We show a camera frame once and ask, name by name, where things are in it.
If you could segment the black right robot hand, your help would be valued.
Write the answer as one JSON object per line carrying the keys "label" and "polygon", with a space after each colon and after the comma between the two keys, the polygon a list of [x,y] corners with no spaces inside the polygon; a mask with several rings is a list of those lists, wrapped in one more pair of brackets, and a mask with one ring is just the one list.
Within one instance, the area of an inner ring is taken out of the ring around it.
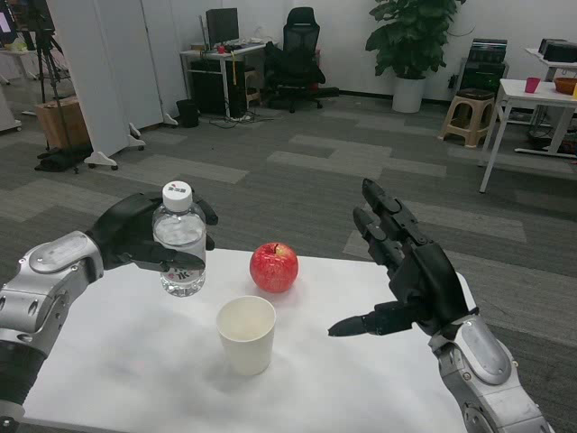
{"label": "black right robot hand", "polygon": [[362,195],[372,213],[356,207],[353,221],[373,261],[387,268],[395,299],[377,304],[365,315],[339,321],[328,329],[328,335],[384,336],[418,324],[432,336],[459,319],[477,315],[477,307],[467,306],[462,284],[444,250],[419,229],[417,218],[402,201],[370,179],[362,182]]}

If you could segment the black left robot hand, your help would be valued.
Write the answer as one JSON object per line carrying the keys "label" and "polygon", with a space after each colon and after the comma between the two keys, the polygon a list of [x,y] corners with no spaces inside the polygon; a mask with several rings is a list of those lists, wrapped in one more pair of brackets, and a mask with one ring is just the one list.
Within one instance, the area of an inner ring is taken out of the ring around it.
{"label": "black left robot hand", "polygon": [[137,193],[117,202],[97,219],[87,235],[98,246],[105,270],[130,263],[155,272],[188,266],[193,271],[206,268],[204,259],[153,239],[152,217],[160,204],[159,192]]}

